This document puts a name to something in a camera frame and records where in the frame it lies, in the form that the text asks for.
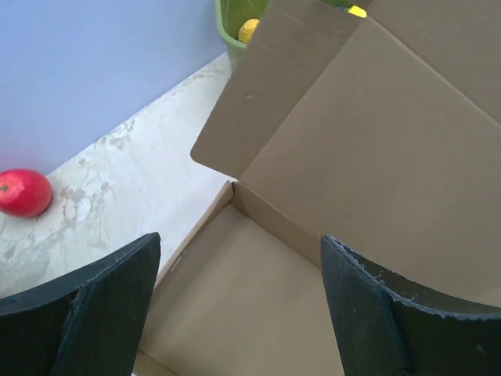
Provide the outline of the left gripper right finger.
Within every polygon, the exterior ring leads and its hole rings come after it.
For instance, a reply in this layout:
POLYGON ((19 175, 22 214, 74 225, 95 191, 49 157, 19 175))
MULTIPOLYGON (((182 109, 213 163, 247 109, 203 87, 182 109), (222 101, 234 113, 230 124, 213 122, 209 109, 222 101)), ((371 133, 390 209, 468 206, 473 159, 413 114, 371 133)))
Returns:
POLYGON ((331 236, 320 269, 346 375, 498 375, 500 309, 408 280, 331 236))

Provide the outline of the brown cardboard box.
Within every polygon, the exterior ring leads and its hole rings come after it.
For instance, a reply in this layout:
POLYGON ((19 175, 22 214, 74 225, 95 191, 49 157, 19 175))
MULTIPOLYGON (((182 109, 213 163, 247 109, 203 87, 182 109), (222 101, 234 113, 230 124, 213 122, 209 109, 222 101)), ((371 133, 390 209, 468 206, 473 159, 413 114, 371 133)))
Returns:
POLYGON ((500 309, 500 4, 270 1, 191 149, 232 177, 160 272, 138 375, 346 375, 331 236, 500 309))

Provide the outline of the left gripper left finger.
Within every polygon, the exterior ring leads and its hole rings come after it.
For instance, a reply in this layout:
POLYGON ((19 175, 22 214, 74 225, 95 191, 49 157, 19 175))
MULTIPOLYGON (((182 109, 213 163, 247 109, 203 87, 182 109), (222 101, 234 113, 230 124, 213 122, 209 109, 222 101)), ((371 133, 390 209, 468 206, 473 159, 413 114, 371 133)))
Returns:
POLYGON ((130 375, 160 264, 148 233, 1 300, 3 375, 130 375))

